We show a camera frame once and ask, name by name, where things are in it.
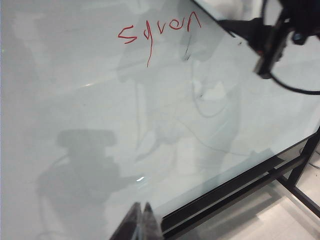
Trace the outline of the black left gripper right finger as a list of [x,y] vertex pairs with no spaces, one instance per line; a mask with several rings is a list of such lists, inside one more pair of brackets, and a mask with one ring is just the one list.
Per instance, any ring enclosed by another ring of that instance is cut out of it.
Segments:
[[139,224],[139,240],[162,240],[163,234],[159,223],[154,215],[151,204],[147,202]]

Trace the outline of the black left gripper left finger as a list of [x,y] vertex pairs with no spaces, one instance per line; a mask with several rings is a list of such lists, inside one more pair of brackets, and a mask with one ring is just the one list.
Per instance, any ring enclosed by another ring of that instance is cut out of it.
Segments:
[[141,204],[135,202],[113,233],[114,240],[137,240],[142,219]]

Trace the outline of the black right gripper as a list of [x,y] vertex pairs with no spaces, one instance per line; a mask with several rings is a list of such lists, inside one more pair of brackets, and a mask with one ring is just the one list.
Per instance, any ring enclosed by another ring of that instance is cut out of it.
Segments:
[[254,72],[262,79],[271,79],[272,69],[287,46],[291,31],[290,19],[280,17],[274,26],[264,24],[262,17],[252,20],[224,19],[218,20],[218,23],[226,31],[245,39],[249,47],[261,55]]

